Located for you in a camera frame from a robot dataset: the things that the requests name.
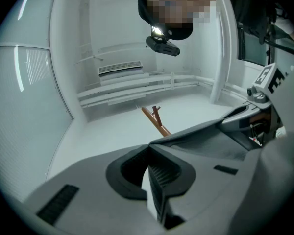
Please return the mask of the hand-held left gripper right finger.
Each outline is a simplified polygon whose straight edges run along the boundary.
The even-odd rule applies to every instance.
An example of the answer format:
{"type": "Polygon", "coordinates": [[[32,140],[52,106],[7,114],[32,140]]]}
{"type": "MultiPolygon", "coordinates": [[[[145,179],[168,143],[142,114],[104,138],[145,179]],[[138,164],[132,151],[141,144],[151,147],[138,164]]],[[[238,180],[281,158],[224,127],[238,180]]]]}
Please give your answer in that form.
{"type": "Polygon", "coordinates": [[[197,154],[150,145],[157,155],[163,155],[178,166],[179,176],[165,185],[169,210],[184,223],[172,230],[179,235],[208,233],[212,221],[204,218],[225,188],[238,174],[244,161],[224,155],[197,154]]]}

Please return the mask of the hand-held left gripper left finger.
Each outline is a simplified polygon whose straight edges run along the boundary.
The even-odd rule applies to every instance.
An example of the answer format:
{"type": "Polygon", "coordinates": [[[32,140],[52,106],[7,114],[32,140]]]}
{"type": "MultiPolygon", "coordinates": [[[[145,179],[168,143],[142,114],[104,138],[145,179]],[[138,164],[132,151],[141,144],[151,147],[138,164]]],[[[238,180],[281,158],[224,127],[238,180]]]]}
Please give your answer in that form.
{"type": "Polygon", "coordinates": [[[83,159],[39,186],[24,204],[69,235],[159,235],[142,181],[148,146],[83,159]]]}

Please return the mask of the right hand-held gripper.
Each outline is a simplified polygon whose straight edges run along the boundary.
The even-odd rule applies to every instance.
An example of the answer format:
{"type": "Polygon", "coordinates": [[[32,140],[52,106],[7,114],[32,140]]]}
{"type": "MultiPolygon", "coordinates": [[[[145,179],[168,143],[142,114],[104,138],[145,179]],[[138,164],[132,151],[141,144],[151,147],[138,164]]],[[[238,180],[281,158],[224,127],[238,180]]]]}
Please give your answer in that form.
{"type": "Polygon", "coordinates": [[[246,131],[257,123],[270,122],[272,95],[286,77],[286,73],[283,73],[276,63],[264,66],[256,80],[246,90],[248,101],[226,114],[223,121],[218,124],[218,128],[224,132],[246,131]]]}

